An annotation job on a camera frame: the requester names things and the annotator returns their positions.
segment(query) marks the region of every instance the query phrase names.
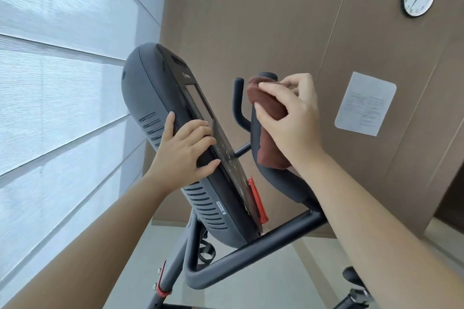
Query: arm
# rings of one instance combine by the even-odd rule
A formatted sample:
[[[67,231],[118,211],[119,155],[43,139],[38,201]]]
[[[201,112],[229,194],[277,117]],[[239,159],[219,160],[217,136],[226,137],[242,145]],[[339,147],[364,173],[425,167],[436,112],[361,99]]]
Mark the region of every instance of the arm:
[[[356,271],[382,308],[464,308],[464,283],[322,149],[311,75],[260,83],[289,112],[258,120],[311,186]]]
[[[207,122],[193,120],[173,136],[174,113],[152,166],[141,180],[40,271],[4,309],[102,308],[164,198],[210,175],[214,160],[196,167],[216,140]]]

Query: person's left hand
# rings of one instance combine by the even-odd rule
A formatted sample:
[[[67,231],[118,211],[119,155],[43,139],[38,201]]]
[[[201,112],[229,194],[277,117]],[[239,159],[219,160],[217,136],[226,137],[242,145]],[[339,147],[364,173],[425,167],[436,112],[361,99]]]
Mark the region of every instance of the person's left hand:
[[[211,175],[221,160],[197,168],[197,159],[216,138],[210,136],[211,127],[203,120],[192,120],[173,135],[175,114],[170,112],[164,125],[161,144],[146,173],[166,193],[188,186]]]

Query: paper sign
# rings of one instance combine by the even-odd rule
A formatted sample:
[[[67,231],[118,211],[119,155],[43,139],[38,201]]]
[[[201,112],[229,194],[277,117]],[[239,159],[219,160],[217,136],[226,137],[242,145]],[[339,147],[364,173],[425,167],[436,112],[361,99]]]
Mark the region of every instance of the paper sign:
[[[377,136],[395,92],[394,83],[353,72],[335,126]]]

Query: hand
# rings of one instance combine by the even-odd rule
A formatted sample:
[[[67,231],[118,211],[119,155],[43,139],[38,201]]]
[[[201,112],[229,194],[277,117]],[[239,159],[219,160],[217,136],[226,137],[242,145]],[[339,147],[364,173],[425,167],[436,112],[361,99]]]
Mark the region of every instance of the hand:
[[[145,175],[166,193],[211,175],[221,162],[216,159],[197,168],[199,156],[210,145],[216,144],[216,138],[210,136],[211,127],[208,127],[206,121],[192,120],[183,125],[174,136],[174,119],[175,114],[170,112],[164,125],[161,144]]]
[[[285,105],[288,115],[276,121],[255,103],[256,117],[285,157],[298,169],[298,165],[323,153],[317,95],[309,73],[288,76],[281,84],[284,86],[262,82],[259,88]]]

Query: red bracket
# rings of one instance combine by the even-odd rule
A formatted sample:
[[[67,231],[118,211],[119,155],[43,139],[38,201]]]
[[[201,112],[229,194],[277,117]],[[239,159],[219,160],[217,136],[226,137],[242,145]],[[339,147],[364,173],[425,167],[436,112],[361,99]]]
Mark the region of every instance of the red bracket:
[[[258,207],[258,212],[259,212],[259,221],[261,224],[265,224],[266,222],[269,221],[266,211],[264,210],[263,202],[261,201],[261,197],[259,196],[258,189],[256,189],[255,182],[253,181],[253,177],[251,177],[248,180],[248,184],[252,188],[253,192],[253,197],[255,198],[256,201],[256,206]]]
[[[164,261],[163,266],[161,267],[161,272],[159,273],[158,283],[156,285],[156,292],[158,292],[158,295],[161,298],[166,298],[168,295],[170,295],[173,292],[172,289],[170,292],[164,292],[160,287],[161,277],[163,276],[163,271],[164,271],[164,265],[166,265],[166,260]]]

